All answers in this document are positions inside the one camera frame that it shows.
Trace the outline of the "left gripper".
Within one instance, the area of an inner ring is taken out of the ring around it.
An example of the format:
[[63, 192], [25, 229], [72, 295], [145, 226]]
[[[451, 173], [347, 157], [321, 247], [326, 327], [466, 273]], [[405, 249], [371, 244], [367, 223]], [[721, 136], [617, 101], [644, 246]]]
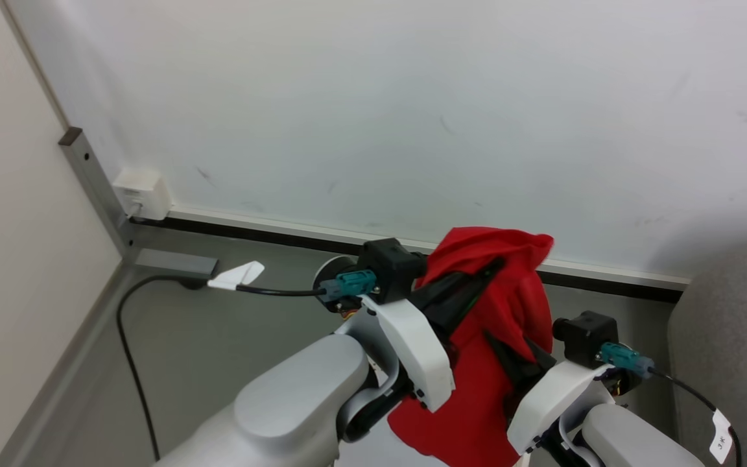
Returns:
[[[504, 266], [506, 260], [503, 257], [493, 257], [475, 272], [459, 271], [457, 292], [483, 293]], [[438, 411], [451, 398], [456, 384], [448, 353], [427, 317], [407, 299], [377, 304], [374, 298], [365, 294], [361, 300], [367, 310], [375, 313], [385, 334], [386, 348], [395, 352], [416, 389], [419, 401], [428, 411]]]

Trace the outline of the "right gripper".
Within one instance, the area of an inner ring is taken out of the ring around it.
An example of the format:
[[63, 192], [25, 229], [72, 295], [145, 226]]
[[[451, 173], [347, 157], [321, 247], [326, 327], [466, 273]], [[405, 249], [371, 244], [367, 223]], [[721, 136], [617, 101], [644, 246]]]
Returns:
[[[483, 336], [511, 385], [531, 384], [540, 377], [539, 364], [522, 358], [489, 331], [483, 331]], [[610, 364], [592, 369], [571, 361], [562, 361], [549, 369], [523, 396], [507, 429], [507, 438], [516, 453], [524, 455], [528, 448], [533, 448], [536, 437], [560, 419], [596, 377], [611, 369], [614, 366]]]

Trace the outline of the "red garment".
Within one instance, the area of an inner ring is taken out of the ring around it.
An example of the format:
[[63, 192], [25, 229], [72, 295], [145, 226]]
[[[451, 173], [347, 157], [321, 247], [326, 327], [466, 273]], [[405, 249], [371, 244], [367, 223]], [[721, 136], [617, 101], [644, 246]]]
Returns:
[[448, 272], [475, 273], [495, 257], [506, 264], [454, 332], [458, 361], [451, 398], [435, 412], [406, 399], [389, 414], [400, 441], [448, 467], [514, 467], [519, 454], [507, 439], [503, 407], [514, 387], [485, 334], [528, 363], [536, 360], [528, 342], [552, 351], [551, 310], [536, 270], [553, 244], [546, 234], [483, 226], [453, 228], [444, 237], [419, 287]]

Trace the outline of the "grey fabric sofa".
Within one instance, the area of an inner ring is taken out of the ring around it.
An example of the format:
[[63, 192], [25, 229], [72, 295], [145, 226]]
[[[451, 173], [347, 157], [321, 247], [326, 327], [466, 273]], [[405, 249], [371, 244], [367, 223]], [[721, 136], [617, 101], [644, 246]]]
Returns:
[[715, 258], [668, 322], [670, 372], [729, 420], [747, 467], [747, 245]]

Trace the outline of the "grey metal frame post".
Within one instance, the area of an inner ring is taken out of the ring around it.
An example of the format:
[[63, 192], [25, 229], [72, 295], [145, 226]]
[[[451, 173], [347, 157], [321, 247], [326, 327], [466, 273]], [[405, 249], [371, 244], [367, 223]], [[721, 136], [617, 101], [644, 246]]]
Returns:
[[219, 268], [216, 258], [145, 248], [137, 243], [136, 226], [121, 206], [83, 129], [69, 126], [58, 145], [124, 263], [156, 274], [213, 277]]

